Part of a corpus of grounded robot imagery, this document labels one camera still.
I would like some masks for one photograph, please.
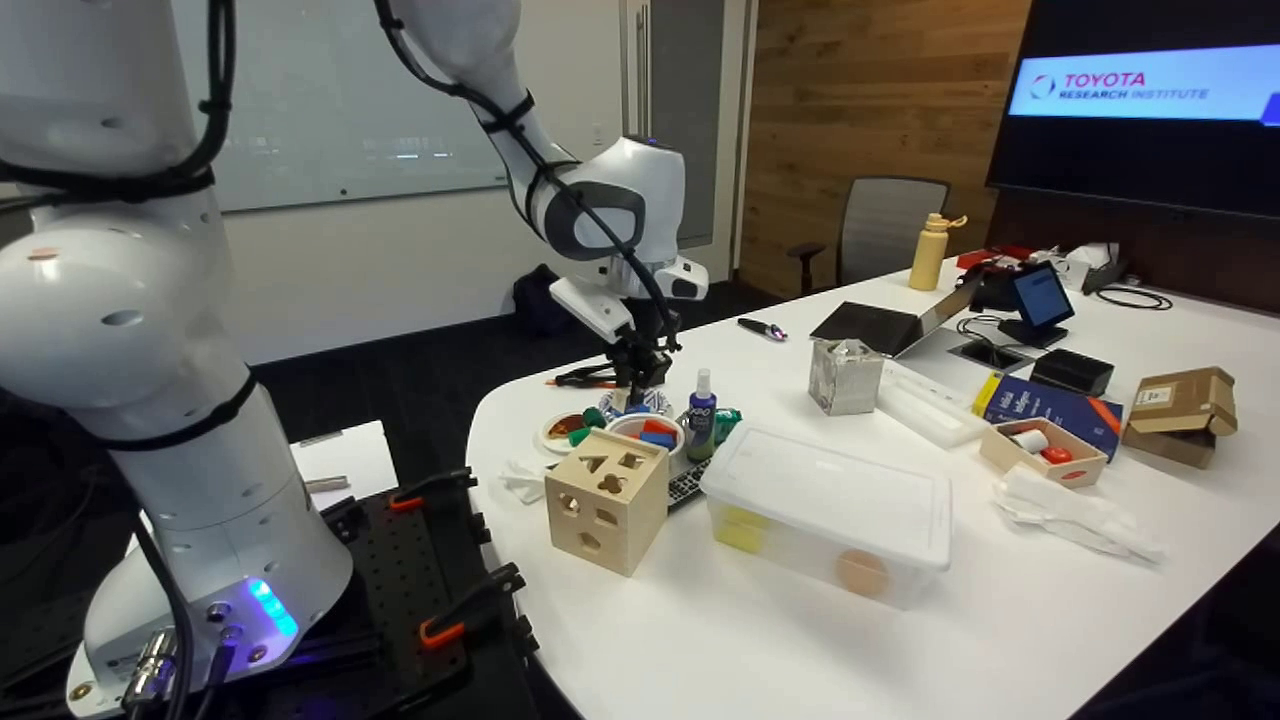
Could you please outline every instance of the office chair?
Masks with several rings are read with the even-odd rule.
[[[836,285],[901,274],[917,255],[917,235],[929,214],[950,200],[945,181],[921,177],[858,177],[850,183],[844,230],[836,245]],[[825,242],[796,245],[789,255],[799,260],[799,292],[813,292],[813,260]]]

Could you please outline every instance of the white table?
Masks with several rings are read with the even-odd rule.
[[[884,275],[757,314],[793,331],[767,345],[734,319],[683,331],[671,396],[711,370],[719,403],[779,431],[817,431],[945,473],[957,495],[952,567],[910,609],[850,596],[711,540],[692,505],[658,536],[636,577],[614,577],[547,546],[543,505],[506,487],[509,465],[553,461],[534,431],[593,403],[593,393],[530,375],[495,389],[471,422],[471,492],[499,559],[530,577],[530,611],[553,680],[588,720],[707,716],[1071,716],[1169,624],[1180,622],[1280,520],[1280,319],[1177,297],[1124,314],[1075,299],[1066,349],[1115,366],[1114,400],[1139,375],[1223,366],[1240,431],[1210,473],[1121,454],[1095,495],[1133,512],[1169,554],[1161,567],[1013,531],[987,505],[976,444],[940,454],[888,416],[829,422],[804,396],[807,327],[840,299],[929,308],[936,297]],[[987,371],[945,354],[940,331],[906,370],[969,396]]]

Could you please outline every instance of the blue light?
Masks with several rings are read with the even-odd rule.
[[[272,628],[275,628],[281,636],[295,636],[295,622],[289,615],[289,609],[281,604],[281,596],[272,591],[272,583],[248,581],[248,596],[255,602],[255,609],[272,622]]]

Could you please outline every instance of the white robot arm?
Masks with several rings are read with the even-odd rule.
[[[166,633],[188,658],[174,698],[206,689],[220,651],[234,651],[229,680],[286,665],[355,571],[220,319],[229,247],[210,163],[229,122],[236,4],[210,7],[220,32],[195,139],[170,0],[0,4],[0,181],[47,195],[35,231],[0,247],[0,389],[101,435],[177,590],[160,591],[140,554],[113,567],[68,677],[75,716],[117,716],[137,658]],[[379,16],[494,127],[522,215],[555,251],[614,268],[609,290],[562,285],[555,297],[644,356],[615,299],[707,290],[704,268],[678,255],[680,155],[622,139],[574,163],[526,106],[515,0],[390,0]]]

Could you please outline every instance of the screen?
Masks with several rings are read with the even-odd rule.
[[[1280,219],[1275,0],[1036,0],[987,183]]]
[[[1051,265],[1013,275],[1013,292],[1027,327],[1051,327],[1071,317],[1071,299]]]

